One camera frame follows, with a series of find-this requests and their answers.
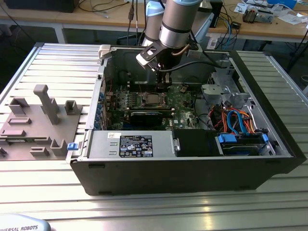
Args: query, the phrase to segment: motherboard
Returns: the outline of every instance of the motherboard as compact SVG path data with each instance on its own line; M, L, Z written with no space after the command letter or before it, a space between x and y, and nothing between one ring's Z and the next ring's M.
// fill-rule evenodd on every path
M200 128L193 109L195 91L187 88L172 85L168 92L157 93L120 86L107 94L108 130Z

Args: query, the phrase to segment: blue cable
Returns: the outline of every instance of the blue cable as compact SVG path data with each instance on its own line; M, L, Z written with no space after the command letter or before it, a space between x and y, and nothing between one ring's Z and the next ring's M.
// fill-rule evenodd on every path
M232 126L231 126L231 121L230 121L230 118L231 118L231 115L232 113L235 112L239 118L239 124L240 124L240 127L241 127L241 130L242 130L242 133L243 134L246 134L247 133L247 129L245 128L244 124L243 124L243 120L242 120L242 116L239 112L237 111L230 111L228 113L228 116L227 116L227 124L228 124L228 127L236 134L236 135L239 135L239 133L237 132L237 130L235 130Z
M230 37L231 37L231 26L230 26L230 23L228 20L222 18L227 24L228 24L228 28L229 28L229 37L228 37L228 40L227 40L227 43L224 47L224 50L227 48L227 46L229 45L229 42L230 42Z

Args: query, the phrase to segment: desk clutter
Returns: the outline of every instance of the desk clutter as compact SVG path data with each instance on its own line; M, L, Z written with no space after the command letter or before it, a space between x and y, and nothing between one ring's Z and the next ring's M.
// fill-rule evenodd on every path
M295 0L244 0L238 3L234 12L243 14L243 21L246 23L272 23L274 17L296 25L308 22L308 14L295 12Z

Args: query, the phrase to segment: computer case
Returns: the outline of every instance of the computer case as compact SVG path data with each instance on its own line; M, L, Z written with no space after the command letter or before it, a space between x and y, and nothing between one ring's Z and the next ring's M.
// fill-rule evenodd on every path
M4 0L10 9L60 11L72 13L79 0Z

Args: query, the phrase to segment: electronic equipment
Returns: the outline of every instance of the electronic equipment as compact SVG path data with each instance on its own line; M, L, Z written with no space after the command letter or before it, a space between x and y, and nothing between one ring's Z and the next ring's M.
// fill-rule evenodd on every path
M213 13L213 20L211 22L210 28L215 28L217 25L218 17L222 8L222 0L203 0L200 3L198 11L200 12L209 12Z
M60 11L72 13L79 0L4 0L10 9Z
M257 8L255 6L248 6L243 14L243 21L245 23L271 23L274 20L274 15L270 10Z
M226 52L217 62L225 68L181 68L172 72L172 83L160 92L155 73L132 58L141 51L100 48L102 65L86 133L83 141L68 147L66 159L86 193L255 189L305 161L258 85L262 75L269 78L271 66L271 74L280 75L265 55ZM267 69L247 58L262 59ZM179 65L192 60L194 56L183 56ZM254 69L259 70L257 77L249 71Z

